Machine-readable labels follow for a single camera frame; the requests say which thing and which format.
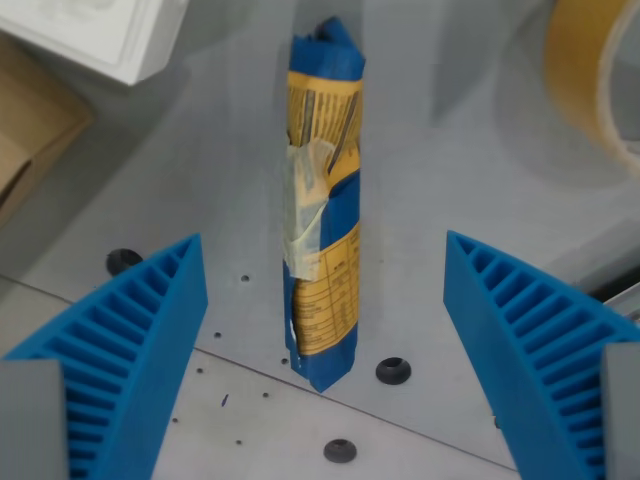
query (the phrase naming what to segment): cardboard box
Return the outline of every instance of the cardboard box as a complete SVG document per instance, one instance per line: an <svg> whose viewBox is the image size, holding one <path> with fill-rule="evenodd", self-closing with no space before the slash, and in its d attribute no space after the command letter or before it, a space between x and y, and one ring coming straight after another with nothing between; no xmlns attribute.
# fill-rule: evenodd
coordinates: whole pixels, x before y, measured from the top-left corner
<svg viewBox="0 0 640 480"><path fill-rule="evenodd" d="M0 36L0 227L91 122L84 102Z"/></svg>

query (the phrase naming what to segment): small hole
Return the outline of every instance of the small hole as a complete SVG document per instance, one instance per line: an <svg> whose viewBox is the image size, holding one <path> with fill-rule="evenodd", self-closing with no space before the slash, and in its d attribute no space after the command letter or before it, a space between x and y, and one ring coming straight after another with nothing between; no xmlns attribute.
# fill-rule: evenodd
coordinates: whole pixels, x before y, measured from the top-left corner
<svg viewBox="0 0 640 480"><path fill-rule="evenodd" d="M487 274L484 281L489 291L496 288L500 283L513 272L513 267L506 262L500 262Z"/></svg>
<svg viewBox="0 0 640 480"><path fill-rule="evenodd" d="M142 262L142 257L128 248L118 248L107 255L107 271L116 276Z"/></svg>
<svg viewBox="0 0 640 480"><path fill-rule="evenodd" d="M462 247L462 250L464 250L464 253L466 253L467 255L473 252L473 249L476 248L476 246L473 243L471 243L469 240L466 240L464 238L458 237L458 243Z"/></svg>
<svg viewBox="0 0 640 480"><path fill-rule="evenodd" d="M333 463L348 463L356 458L358 450L349 440L337 438L324 446L324 457Z"/></svg>
<svg viewBox="0 0 640 480"><path fill-rule="evenodd" d="M478 251L477 255L473 259L473 266L476 272L482 273L485 268L493 261L495 257L484 250Z"/></svg>
<svg viewBox="0 0 640 480"><path fill-rule="evenodd" d="M390 357L376 367L376 377L386 385L400 385L411 376L411 365L399 357Z"/></svg>

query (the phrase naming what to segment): black rubber grommet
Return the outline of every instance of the black rubber grommet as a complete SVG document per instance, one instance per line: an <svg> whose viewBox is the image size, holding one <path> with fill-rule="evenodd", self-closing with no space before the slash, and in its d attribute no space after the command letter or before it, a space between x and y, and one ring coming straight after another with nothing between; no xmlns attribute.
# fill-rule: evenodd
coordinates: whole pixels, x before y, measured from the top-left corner
<svg viewBox="0 0 640 480"><path fill-rule="evenodd" d="M387 385L400 385L411 376L411 365L402 358L391 357L381 361L376 368L376 377Z"/></svg>
<svg viewBox="0 0 640 480"><path fill-rule="evenodd" d="M344 438L331 440L324 446L324 458L333 463L349 463L357 454L356 446Z"/></svg>
<svg viewBox="0 0 640 480"><path fill-rule="evenodd" d="M115 277L140 262L142 257L133 250L118 248L107 255L107 271Z"/></svg>

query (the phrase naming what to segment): metal table surface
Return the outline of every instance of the metal table surface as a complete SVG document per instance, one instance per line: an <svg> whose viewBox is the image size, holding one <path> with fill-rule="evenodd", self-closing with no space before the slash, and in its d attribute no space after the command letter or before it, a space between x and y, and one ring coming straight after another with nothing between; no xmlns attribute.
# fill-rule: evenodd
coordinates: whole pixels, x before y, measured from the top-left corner
<svg viewBox="0 0 640 480"><path fill-rule="evenodd" d="M194 0L169 68L132 89L38 53L98 119L0 232L0 274L76 301L108 280L112 249L199 231L211 306L197 347L305 386L280 363L286 67L292 32L338 14L368 60L361 312L354 369L326 396L512 467L442 305L447 229L570 282L639 230L637 181L547 99L549 6ZM402 386L375 378L390 356L413 367Z"/></svg>

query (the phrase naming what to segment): nutrition label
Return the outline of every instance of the nutrition label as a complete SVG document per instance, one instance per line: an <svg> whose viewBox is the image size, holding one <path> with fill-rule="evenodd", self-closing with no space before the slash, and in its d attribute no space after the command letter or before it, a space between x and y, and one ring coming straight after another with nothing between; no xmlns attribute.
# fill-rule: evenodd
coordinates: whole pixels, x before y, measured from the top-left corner
<svg viewBox="0 0 640 480"><path fill-rule="evenodd" d="M302 355L336 345L358 321L360 224L317 255L318 279L298 280L294 290L294 319Z"/></svg>

